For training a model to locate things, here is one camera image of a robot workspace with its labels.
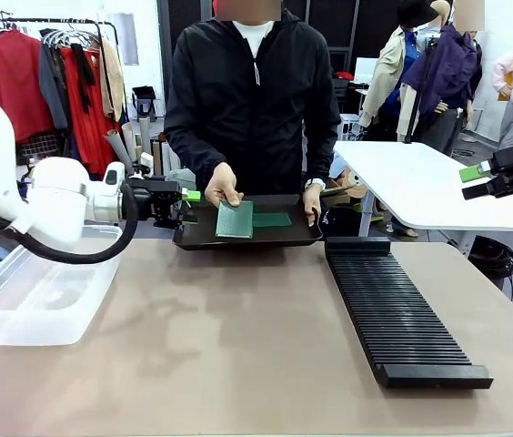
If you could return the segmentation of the person's right hand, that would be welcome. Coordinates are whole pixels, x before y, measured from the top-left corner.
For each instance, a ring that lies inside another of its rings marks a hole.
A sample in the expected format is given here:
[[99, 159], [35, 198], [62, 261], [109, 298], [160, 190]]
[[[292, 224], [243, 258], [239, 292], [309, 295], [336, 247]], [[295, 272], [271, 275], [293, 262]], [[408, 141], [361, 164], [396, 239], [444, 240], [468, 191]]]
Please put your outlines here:
[[216, 208], [223, 200], [234, 208], [240, 205], [243, 194], [236, 190], [236, 175], [226, 162], [222, 162], [214, 168], [212, 177], [206, 186], [205, 197]]

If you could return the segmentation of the person's left hand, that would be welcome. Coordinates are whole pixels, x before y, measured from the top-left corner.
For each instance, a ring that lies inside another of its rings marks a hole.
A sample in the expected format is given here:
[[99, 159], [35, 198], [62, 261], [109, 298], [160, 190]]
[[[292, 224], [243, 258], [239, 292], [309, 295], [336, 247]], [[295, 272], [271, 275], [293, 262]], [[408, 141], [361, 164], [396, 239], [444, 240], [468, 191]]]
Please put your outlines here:
[[321, 193], [322, 187], [317, 183], [311, 184], [303, 193], [304, 211], [310, 228], [318, 223], [321, 216]]

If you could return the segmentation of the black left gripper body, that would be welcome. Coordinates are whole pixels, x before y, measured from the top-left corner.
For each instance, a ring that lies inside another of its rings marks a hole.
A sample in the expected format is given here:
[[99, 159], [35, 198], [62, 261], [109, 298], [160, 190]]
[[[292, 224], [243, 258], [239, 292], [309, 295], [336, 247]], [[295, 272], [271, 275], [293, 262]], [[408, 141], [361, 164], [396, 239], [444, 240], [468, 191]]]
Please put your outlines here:
[[178, 182], [163, 177], [130, 178], [137, 204], [138, 220], [154, 220], [154, 226], [161, 229], [177, 229], [182, 223], [179, 205], [182, 188]]

